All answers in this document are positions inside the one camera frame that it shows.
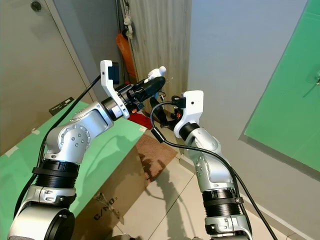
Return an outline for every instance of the black cable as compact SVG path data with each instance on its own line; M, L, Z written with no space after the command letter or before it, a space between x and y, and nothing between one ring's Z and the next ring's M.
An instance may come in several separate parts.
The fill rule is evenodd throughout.
M202 152L202 153L206 153L209 155L212 155L214 157L216 157L217 159L219 159L224 165L225 167L229 170L232 180L234 179L235 176L235 181L233 181L234 184L234 188L236 191L236 194L239 194L239 188L238 188L238 184L237 184L237 179L239 180L241 186L243 187L245 193L247 194L250 202L252 203L255 211L258 213L258 215L260 216L261 220L263 221L265 227L268 229L270 235L272 236L272 238L274 240L278 240L277 236L275 235L274 231L272 230L271 226L269 225L269 223L267 222L267 220L265 219L265 217L263 216L263 214L261 213L260 209L258 208L256 202L254 201L253 197L251 196L251 194L249 193L249 190L247 189L245 183L243 182L243 180L240 178L239 174L235 171L234 168L232 168L230 166L230 164L220 155L218 155L215 152L209 151L207 149L204 148L199 148L199 147L194 147L194 146L186 146L186 145L180 145L180 144L175 144L173 142L169 142L166 140L166 138L163 136L163 134L158 130L158 128L155 126L154 120L153 120L153 114L156 108L162 106L162 105L174 105L172 102L170 101L165 101L165 102L161 102L159 104L157 104L156 106L154 106L154 108L152 109L151 113L150 113L150 121L151 121L151 125L153 127L153 129L156 130L156 132L159 134L159 136L163 139L163 142L168 144L169 146L175 147L175 148L181 148L181 149L188 149L188 150L194 150L194 151L198 151L198 152Z
M40 151L39 151L38 160L37 160L37 164L36 164L37 168L40 167L40 164L42 162L45 148L46 148L46 143L47 143L47 136L48 136L49 132L52 129L54 129L55 127L57 127L65 119L65 117L72 111L72 109L77 105L77 103L80 102L80 100L84 97L84 95L86 95L89 92L89 90L100 80L100 78L101 78L101 76L99 75L95 78L95 80L93 80L92 83L90 83L90 85L83 91L83 93L81 93L81 95L78 96L78 98L71 104L71 106L65 111L65 113L50 127L48 132L45 134L45 136L42 140L41 146L40 146ZM26 192L28 191L29 187L31 186L33 181L36 179L36 177L37 177L37 174L33 173L32 176L30 177L30 179L28 180L28 182L23 187L23 189L22 189L22 191L16 201L16 204L15 204L13 218L15 218L15 216L17 215L17 212L21 206L21 203L22 203L25 195L26 195Z

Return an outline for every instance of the door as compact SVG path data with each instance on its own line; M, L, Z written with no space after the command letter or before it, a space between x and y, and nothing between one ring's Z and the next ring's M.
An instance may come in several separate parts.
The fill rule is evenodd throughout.
M49 109L86 88L44 0L0 1L0 153L39 127ZM84 102L92 103L89 95Z
M132 20L137 79L165 66L165 100L180 96L187 90L192 1L128 0L129 9L121 3L123 15L129 14ZM151 112L149 101L145 101L145 110Z

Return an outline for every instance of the red cloth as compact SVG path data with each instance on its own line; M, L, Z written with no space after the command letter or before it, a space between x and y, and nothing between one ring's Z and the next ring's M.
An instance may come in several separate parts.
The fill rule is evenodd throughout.
M145 115L139 113L131 114L128 120L140 124L149 130L152 129L150 118L146 117Z

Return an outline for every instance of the robotic arm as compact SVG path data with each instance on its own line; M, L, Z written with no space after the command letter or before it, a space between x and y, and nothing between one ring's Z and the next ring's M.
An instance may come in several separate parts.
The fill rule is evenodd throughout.
M186 146L222 156L219 141L199 126L204 93L199 90L186 91L182 97L174 96L172 100L182 105L177 112L183 112L175 123L174 135L182 138ZM152 132L160 142L164 142L157 128ZM201 151L187 149L185 155L194 163L206 211L205 229L211 240L253 240L249 219L241 206L243 199L237 195L229 169L217 157Z
M28 189L13 220L8 240L71 239L75 217L68 208L76 198L74 186L85 151L114 121L142 109L143 101L158 93L165 84L162 75L166 69L160 67L151 71L147 79L114 90L112 62L101 61L100 68L101 83L109 98L80 110L67 124L48 134L48 151L40 166L33 169L37 180ZM183 107L175 111L177 119L165 124L174 126L175 136L183 138L186 146L221 156L219 141L199 126L203 92L187 91L181 98L175 98L182 100ZM163 142L158 130L152 131ZM229 169L207 153L187 150L186 155L194 162L206 211L205 229L211 240L253 240L250 223L241 208L243 200L237 195Z
M8 240L69 240L75 217L68 210L76 198L74 188L80 164L95 137L107 131L117 119L128 118L144 107L165 84L164 71L153 70L148 81L123 85L114 90L115 69L111 61L100 63L101 84L109 98L81 109L64 125L47 136L47 153L8 234Z

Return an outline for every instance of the white tape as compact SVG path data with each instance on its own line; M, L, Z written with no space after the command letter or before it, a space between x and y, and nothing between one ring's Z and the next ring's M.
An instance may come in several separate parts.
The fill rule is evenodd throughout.
M8 157L10 157L16 150L18 150L19 148L17 146L14 146L13 148L11 148L10 150L8 150L5 155L7 155Z
M139 131L145 132L147 129L148 129L148 128L146 128L145 126L141 126L140 129L139 129Z
M39 134L40 134L40 131L39 131L38 129L35 129L35 128L34 128L34 129L31 130L31 133L32 133L32 134L35 134L35 135L39 135Z

